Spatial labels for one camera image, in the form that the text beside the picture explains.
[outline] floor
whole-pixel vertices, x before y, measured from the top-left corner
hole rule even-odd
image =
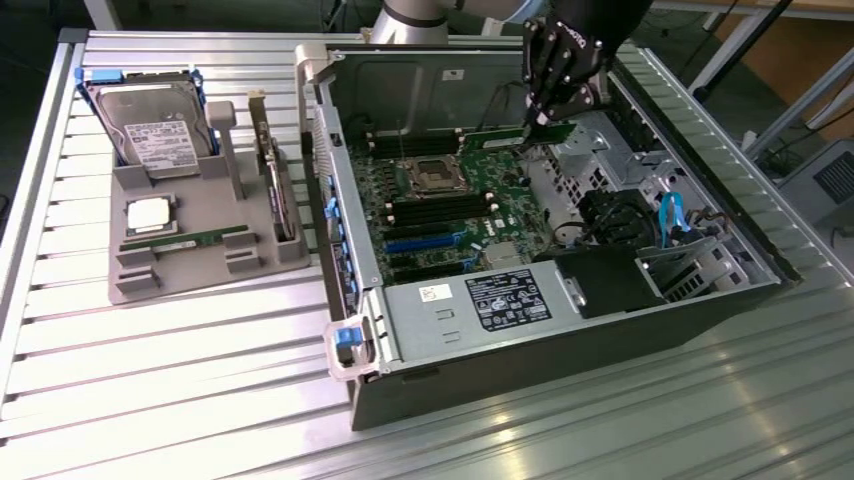
[[[0,195],[6,198],[15,196],[58,32],[63,26],[91,27],[82,0],[52,0],[46,2],[51,8],[43,7],[42,2],[38,2],[38,8],[28,8],[30,3],[35,2],[0,0],[0,104],[6,113],[0,116]],[[318,5],[325,3],[329,5],[331,1],[223,1],[206,2],[202,8],[202,0],[115,2],[123,26],[130,30],[290,32],[319,31]],[[361,0],[355,5],[358,7],[350,8],[343,18],[349,31],[373,24],[379,12],[377,0]],[[704,17],[701,13],[654,10],[636,32],[637,43],[652,47],[676,72],[682,71],[688,58],[708,35],[701,28]],[[482,20],[453,14],[449,25],[454,33],[477,34]],[[518,28],[507,26],[505,33],[518,33]],[[712,38],[685,68],[682,78],[686,82],[697,75],[718,46],[718,40]],[[706,106],[736,139],[741,139],[748,130],[762,131],[786,108],[774,92],[742,65],[722,82]],[[802,132],[793,128],[785,138]],[[800,158],[809,157],[822,143],[818,138],[801,143],[784,160],[789,164],[796,163]],[[0,198],[0,225],[8,212],[6,198]]]

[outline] wall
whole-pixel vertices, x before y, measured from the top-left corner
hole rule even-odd
[[[741,15],[728,18],[718,29],[718,38],[726,39],[741,19]],[[745,55],[744,63],[768,83],[781,99],[792,104],[853,46],[853,22],[782,17]],[[826,98],[808,109],[804,115],[805,121],[821,111],[846,79],[842,78],[838,81]],[[854,101],[837,112],[832,119],[852,107],[854,107]],[[822,130],[821,135],[828,140],[854,135],[854,112]]]

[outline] hard drive label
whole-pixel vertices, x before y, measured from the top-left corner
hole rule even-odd
[[[197,150],[183,120],[126,125],[125,130],[147,170],[197,165]]]
[[[487,332],[549,320],[552,312],[531,270],[466,280],[481,326]]]

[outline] barcode label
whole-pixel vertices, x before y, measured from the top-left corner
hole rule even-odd
[[[183,120],[126,125],[125,130],[147,170],[197,165],[197,150]]]
[[[197,247],[197,241],[187,240],[186,242],[170,243],[169,245],[159,245],[157,247],[151,247],[151,250],[155,253],[166,253],[166,252],[173,252],[175,250],[185,250],[187,248],[195,248],[195,247]]]

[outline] green circuit board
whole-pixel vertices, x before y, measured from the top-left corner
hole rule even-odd
[[[477,272],[490,269],[485,249],[491,244],[513,242],[522,263],[530,263],[533,257],[549,247],[552,233],[530,187],[519,184],[525,172],[511,150],[406,159],[374,159],[367,152],[351,152],[351,158],[386,285],[406,283],[394,279],[394,272],[401,268],[397,264],[401,260],[395,259],[406,258],[410,269],[463,263],[465,272]],[[491,192],[498,210],[485,217],[446,222],[450,231],[459,235],[455,246],[389,254],[385,233],[394,227],[387,220],[387,202],[417,199],[410,171],[411,162],[419,159],[453,162],[465,177],[466,191]]]

